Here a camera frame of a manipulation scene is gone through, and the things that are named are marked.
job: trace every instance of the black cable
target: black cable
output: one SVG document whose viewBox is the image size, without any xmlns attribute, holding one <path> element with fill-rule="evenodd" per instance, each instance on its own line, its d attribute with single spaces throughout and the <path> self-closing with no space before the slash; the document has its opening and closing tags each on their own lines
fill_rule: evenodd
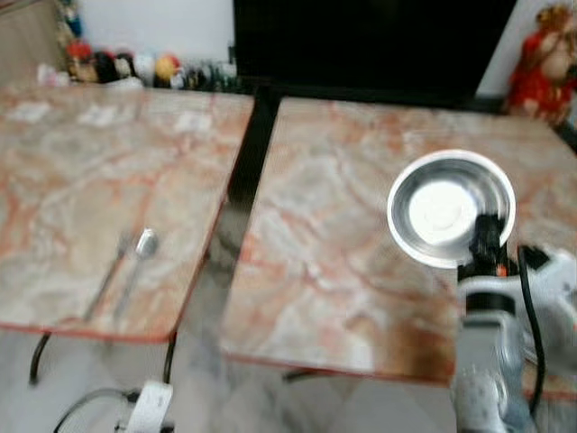
<svg viewBox="0 0 577 433">
<path fill-rule="evenodd" d="M 517 248 L 517 257 L 519 259 L 519 276 L 521 278 L 521 290 L 523 291 L 523 301 L 525 302 L 525 310 L 529 318 L 529 325 L 533 333 L 533 342 L 535 344 L 535 353 L 537 357 L 537 375 L 535 378 L 535 388 L 533 390 L 533 397 L 529 403 L 529 410 L 531 416 L 534 418 L 536 409 L 541 400 L 541 393 L 543 392 L 543 381 L 545 379 L 545 351 L 543 350 L 543 340 L 541 339 L 541 330 L 539 329 L 539 322 L 535 308 L 533 307 L 533 300 L 531 299 L 531 290 L 529 289 L 529 279 L 527 277 L 527 262 L 525 260 L 524 246 L 520 245 Z"/>
<path fill-rule="evenodd" d="M 100 397 L 116 397 L 119 399 L 127 400 L 129 403 L 135 403 L 140 396 L 140 391 L 122 391 L 117 390 L 115 388 L 102 388 L 100 390 L 89 392 L 87 395 L 82 397 L 76 403 L 74 403 L 70 408 L 62 415 L 60 418 L 59 423 L 57 424 L 56 428 L 54 429 L 53 433 L 60 433 L 60 428 L 64 425 L 70 416 L 82 408 L 85 404 L 89 403 L 90 401 L 100 398 Z"/>
</svg>

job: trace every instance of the stainless steel bowl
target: stainless steel bowl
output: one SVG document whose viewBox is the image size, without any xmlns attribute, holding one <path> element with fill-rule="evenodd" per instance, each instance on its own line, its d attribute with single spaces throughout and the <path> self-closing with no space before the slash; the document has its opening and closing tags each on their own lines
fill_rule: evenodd
<svg viewBox="0 0 577 433">
<path fill-rule="evenodd" d="M 389 229 L 414 259 L 437 268 L 456 268 L 471 258 L 475 219 L 497 214 L 505 220 L 504 244 L 515 223 L 515 193 L 505 172 L 475 152 L 429 153 L 408 165 L 390 189 Z"/>
</svg>

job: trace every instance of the toy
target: toy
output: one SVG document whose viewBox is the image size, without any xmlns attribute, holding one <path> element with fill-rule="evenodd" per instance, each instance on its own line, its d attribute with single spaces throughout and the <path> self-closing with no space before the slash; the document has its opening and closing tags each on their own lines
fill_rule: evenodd
<svg viewBox="0 0 577 433">
<path fill-rule="evenodd" d="M 92 48 L 85 42 L 74 41 L 66 47 L 69 59 L 70 76 L 82 82 L 97 82 L 96 73 L 91 64 Z"/>
<path fill-rule="evenodd" d="M 539 30 L 523 43 L 506 109 L 557 126 L 569 115 L 577 87 L 577 19 L 569 6 L 558 4 L 541 10 L 536 20 Z"/>
<path fill-rule="evenodd" d="M 62 49 L 65 49 L 71 42 L 82 37 L 82 25 L 75 0 L 59 0 L 56 6 L 59 13 L 57 39 Z"/>
<path fill-rule="evenodd" d="M 170 79 L 177 75 L 180 68 L 180 61 L 169 54 L 156 60 L 154 67 L 154 86 L 156 88 L 170 88 Z"/>
<path fill-rule="evenodd" d="M 114 68 L 119 79 L 136 77 L 133 55 L 130 52 L 119 52 L 114 59 Z"/>
<path fill-rule="evenodd" d="M 146 53 L 135 54 L 133 65 L 136 77 L 140 78 L 145 86 L 152 86 L 154 82 L 154 56 Z"/>
<path fill-rule="evenodd" d="M 105 84 L 119 79 L 114 64 L 114 55 L 106 51 L 98 51 L 94 53 L 92 61 L 99 83 Z"/>
<path fill-rule="evenodd" d="M 188 75 L 184 68 L 178 68 L 176 73 L 170 77 L 170 88 L 182 90 L 188 84 Z"/>
<path fill-rule="evenodd" d="M 200 90 L 203 89 L 207 83 L 208 78 L 202 68 L 189 68 L 187 74 L 187 89 Z"/>
<path fill-rule="evenodd" d="M 70 85 L 70 76 L 67 72 L 60 72 L 50 65 L 41 63 L 36 69 L 36 82 L 41 86 L 65 88 Z"/>
</svg>

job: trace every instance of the spoon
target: spoon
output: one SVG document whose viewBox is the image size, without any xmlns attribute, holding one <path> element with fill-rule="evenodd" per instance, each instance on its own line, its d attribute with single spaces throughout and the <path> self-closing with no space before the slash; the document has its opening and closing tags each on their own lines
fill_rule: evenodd
<svg viewBox="0 0 577 433">
<path fill-rule="evenodd" d="M 132 242 L 133 242 L 133 236 L 130 233 L 122 232 L 120 234 L 120 238 L 118 239 L 118 245 L 116 246 L 116 257 L 110 263 L 110 266 L 108 267 L 108 273 L 102 280 L 98 293 L 92 299 L 90 305 L 88 306 L 87 312 L 84 314 L 83 319 L 85 322 L 88 322 L 94 316 L 96 307 L 98 306 L 100 300 L 105 295 L 106 289 L 108 288 L 110 281 L 112 280 L 114 274 L 116 273 L 120 261 L 126 255 L 126 252 L 128 251 L 128 248 L 130 248 Z"/>
<path fill-rule="evenodd" d="M 134 269 L 130 274 L 130 277 L 128 277 L 128 282 L 124 286 L 123 296 L 121 297 L 120 302 L 114 310 L 114 320 L 117 320 L 124 312 L 126 303 L 128 302 L 128 299 L 130 298 L 130 295 L 134 289 L 134 285 L 136 284 L 136 280 L 142 268 L 142 264 L 156 253 L 158 247 L 159 238 L 156 233 L 154 233 L 154 230 L 151 228 L 145 228 L 142 230 L 141 236 L 138 239 L 138 243 L 136 244 L 136 248 L 134 249 L 136 252 L 136 264 L 134 265 Z"/>
</svg>

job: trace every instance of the black television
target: black television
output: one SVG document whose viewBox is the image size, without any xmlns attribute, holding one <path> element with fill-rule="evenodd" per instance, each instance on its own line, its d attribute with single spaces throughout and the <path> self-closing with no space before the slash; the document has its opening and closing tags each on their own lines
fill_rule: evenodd
<svg viewBox="0 0 577 433">
<path fill-rule="evenodd" d="M 327 95 L 461 100 L 474 95 L 514 5 L 234 0 L 237 68 L 252 82 Z"/>
</svg>

